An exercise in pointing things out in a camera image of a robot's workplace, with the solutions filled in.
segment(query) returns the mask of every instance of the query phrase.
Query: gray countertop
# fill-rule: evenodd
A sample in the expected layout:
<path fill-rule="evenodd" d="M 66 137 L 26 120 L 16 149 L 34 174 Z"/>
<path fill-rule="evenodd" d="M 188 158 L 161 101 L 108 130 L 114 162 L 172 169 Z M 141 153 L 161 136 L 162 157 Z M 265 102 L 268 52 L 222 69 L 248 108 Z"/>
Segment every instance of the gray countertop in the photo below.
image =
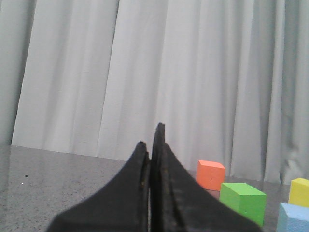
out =
<path fill-rule="evenodd" d="M 102 188 L 124 161 L 0 146 L 0 232 L 43 232 L 59 212 Z M 265 232 L 275 232 L 289 186 L 227 177 L 267 194 Z M 215 197 L 219 192 L 211 191 Z"/>

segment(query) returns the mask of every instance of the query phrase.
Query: speckled gray surface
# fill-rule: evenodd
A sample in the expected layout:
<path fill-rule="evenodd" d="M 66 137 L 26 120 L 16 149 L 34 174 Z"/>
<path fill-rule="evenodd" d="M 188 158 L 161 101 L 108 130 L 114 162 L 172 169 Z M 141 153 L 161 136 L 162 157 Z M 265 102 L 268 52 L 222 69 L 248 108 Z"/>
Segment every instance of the speckled gray surface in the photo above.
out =
<path fill-rule="evenodd" d="M 0 232 L 43 232 L 59 212 L 104 186 L 124 161 L 24 147 L 0 147 Z M 267 194 L 265 232 L 275 232 L 289 186 L 229 177 Z M 212 192 L 219 197 L 219 192 Z"/>

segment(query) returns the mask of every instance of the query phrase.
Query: orange foam cube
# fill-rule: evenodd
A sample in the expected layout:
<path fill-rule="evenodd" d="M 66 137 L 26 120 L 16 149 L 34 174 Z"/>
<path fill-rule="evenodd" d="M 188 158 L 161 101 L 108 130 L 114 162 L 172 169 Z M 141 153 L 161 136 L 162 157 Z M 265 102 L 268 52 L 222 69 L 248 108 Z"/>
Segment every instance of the orange foam cube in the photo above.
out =
<path fill-rule="evenodd" d="M 225 167 L 221 163 L 198 160 L 196 180 L 204 189 L 220 191 L 224 178 Z"/>

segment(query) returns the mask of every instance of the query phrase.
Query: light blue foam cube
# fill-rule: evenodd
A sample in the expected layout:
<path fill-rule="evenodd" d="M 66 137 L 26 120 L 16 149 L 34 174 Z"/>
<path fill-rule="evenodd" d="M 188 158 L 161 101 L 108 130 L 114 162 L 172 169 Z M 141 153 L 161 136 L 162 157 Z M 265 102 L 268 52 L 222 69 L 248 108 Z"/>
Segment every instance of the light blue foam cube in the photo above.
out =
<path fill-rule="evenodd" d="M 280 203 L 277 232 L 309 232 L 309 208 Z"/>

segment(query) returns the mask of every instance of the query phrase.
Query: foam block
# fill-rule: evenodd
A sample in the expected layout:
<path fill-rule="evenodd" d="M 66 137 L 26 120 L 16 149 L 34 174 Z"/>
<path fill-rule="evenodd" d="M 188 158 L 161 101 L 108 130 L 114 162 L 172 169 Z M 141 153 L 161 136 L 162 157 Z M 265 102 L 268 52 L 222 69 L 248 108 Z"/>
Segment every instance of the foam block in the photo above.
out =
<path fill-rule="evenodd" d="M 309 208 L 280 203 L 277 232 L 308 232 Z"/>
<path fill-rule="evenodd" d="M 197 182 L 204 189 L 220 191 L 224 182 L 225 167 L 221 163 L 199 160 L 197 162 Z"/>
<path fill-rule="evenodd" d="M 222 183 L 220 201 L 258 225 L 264 223 L 266 194 L 246 183 Z"/>
<path fill-rule="evenodd" d="M 309 207 L 309 180 L 298 178 L 291 181 L 289 204 Z"/>

